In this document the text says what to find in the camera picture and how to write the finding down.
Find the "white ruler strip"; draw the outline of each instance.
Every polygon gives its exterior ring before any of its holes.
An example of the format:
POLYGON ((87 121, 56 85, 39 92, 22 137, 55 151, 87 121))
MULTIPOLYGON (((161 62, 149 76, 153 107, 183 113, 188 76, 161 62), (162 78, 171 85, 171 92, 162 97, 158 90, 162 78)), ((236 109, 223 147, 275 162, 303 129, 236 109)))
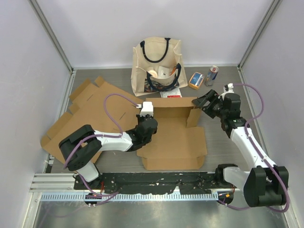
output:
MULTIPOLYGON (((86 199, 87 192, 43 192, 40 201, 104 201, 108 197, 102 199, 86 199)), ((218 200, 218 193, 211 194, 194 194, 194 195, 181 195, 179 192, 164 195, 142 195, 142 194, 118 194, 111 201, 206 201, 218 200)))

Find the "printed pattern on bag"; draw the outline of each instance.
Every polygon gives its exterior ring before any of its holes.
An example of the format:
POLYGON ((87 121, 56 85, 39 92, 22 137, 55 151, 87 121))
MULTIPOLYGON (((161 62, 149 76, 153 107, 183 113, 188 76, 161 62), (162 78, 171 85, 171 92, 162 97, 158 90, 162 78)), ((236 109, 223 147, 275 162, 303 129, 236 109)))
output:
MULTIPOLYGON (((153 86, 156 87, 157 89, 163 89, 163 88, 167 87, 167 85, 162 85, 162 84, 160 84, 160 83, 158 83, 156 81, 153 81, 152 79, 151 79, 151 81, 152 81, 153 86)), ((177 88, 179 86, 180 86, 180 84, 177 81, 177 83, 172 88, 167 89, 166 91, 171 91, 171 90, 173 90, 173 89, 175 89, 175 88, 177 88)), ((158 92, 157 90, 151 88, 151 86, 150 86, 150 84, 149 84, 149 82, 148 82, 147 79, 145 79, 145 81, 144 81, 144 89, 143 89, 143 91, 147 92, 147 93, 158 92)))

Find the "gray floor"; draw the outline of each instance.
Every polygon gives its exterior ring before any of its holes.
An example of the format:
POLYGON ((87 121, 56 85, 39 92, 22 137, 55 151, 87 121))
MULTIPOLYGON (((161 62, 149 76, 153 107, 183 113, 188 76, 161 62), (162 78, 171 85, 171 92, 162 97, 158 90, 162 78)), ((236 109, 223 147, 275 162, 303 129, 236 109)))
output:
MULTIPOLYGON (((84 205, 84 202, 41 202, 34 228, 288 227, 283 214, 268 208, 235 211, 216 201, 110 202, 96 208, 84 205), (69 216, 56 218, 56 215, 69 216)), ((235 193, 232 205, 246 207, 241 192, 235 193)))
MULTIPOLYGON (((186 75, 188 80, 194 72, 200 72, 207 75, 208 67, 187 67, 186 75)), ((78 70, 76 72, 73 90, 75 90, 86 78, 94 81, 98 76, 102 76, 107 82, 117 86, 124 91, 132 94, 131 89, 131 69, 100 69, 100 70, 78 70)), ((240 83, 240 77, 236 67, 223 66, 219 68, 218 77, 212 87, 218 93, 223 91, 223 85, 228 83, 240 83)), ((209 87, 202 85, 199 90, 189 87, 181 88, 182 96, 202 96, 210 90, 209 87)), ((239 86, 235 88, 235 93, 241 96, 241 115, 245 118, 251 118, 251 112, 245 96, 244 89, 239 86)), ((160 97, 159 94, 150 94, 145 97, 160 97)), ((214 171, 218 164, 234 163, 241 169, 248 170, 247 164, 234 143, 226 136, 220 126, 218 118, 211 119, 202 112, 199 126, 205 129, 208 155, 206 156, 204 165, 200 171, 214 171)), ((251 124, 255 137, 258 139, 257 131, 254 123, 251 124)), ((103 152, 96 162, 100 172, 144 172, 146 171, 142 165, 141 158, 136 156, 136 152, 120 152, 107 151, 103 152)), ((55 159, 52 173, 69 172, 68 169, 63 170, 62 164, 55 159)))

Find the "wall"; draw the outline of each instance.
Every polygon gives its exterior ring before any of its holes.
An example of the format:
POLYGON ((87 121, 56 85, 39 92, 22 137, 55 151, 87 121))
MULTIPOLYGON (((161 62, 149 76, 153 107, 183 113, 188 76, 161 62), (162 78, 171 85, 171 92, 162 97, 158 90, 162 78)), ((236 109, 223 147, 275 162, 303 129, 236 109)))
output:
POLYGON ((272 0, 38 0, 74 67, 132 65, 150 36, 181 39, 185 64, 238 64, 272 0))
POLYGON ((68 70, 26 0, 0 1, 0 227, 20 227, 68 70))
MULTIPOLYGON (((260 126, 266 147, 289 170, 293 206, 304 225, 304 2, 284 0, 244 65, 246 81, 265 99, 260 126)), ((252 94, 257 113, 259 99, 252 94)))

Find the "unfolded cardboard box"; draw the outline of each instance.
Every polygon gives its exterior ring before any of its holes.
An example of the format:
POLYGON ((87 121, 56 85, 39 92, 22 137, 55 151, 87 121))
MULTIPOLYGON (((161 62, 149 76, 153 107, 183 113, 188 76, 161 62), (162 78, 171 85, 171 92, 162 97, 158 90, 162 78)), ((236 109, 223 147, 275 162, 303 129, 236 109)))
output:
MULTIPOLYGON (((85 124, 93 129, 118 133, 117 126, 106 115, 103 102, 111 93, 122 94, 141 104, 143 100, 107 83, 102 77, 95 84, 87 79, 71 95, 72 105, 41 139, 41 146, 64 163, 58 147, 61 140, 85 124)), ((198 169, 207 154, 204 129, 197 127, 201 110, 192 104, 194 97, 149 98, 154 106, 154 118, 158 122, 157 133, 152 141, 137 151, 147 170, 188 170, 198 169)), ((107 110, 124 131, 137 125, 139 110, 119 96, 107 100, 107 110)), ((98 152, 92 162, 100 156, 98 152)))
POLYGON ((158 122, 152 141, 137 151, 147 170, 199 169, 207 155, 205 133, 197 127, 201 114, 196 97, 147 98, 158 122))

